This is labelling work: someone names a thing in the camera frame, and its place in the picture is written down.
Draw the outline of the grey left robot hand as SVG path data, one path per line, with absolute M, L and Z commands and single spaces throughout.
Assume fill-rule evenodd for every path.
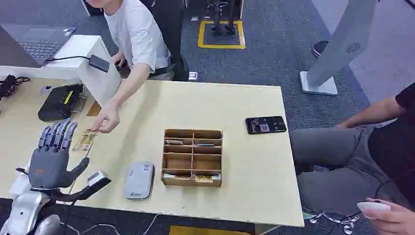
M 85 171 L 90 162 L 88 157 L 84 157 L 71 171 L 67 170 L 76 127 L 77 122 L 67 118 L 43 129 L 28 169 L 33 189 L 68 188 Z

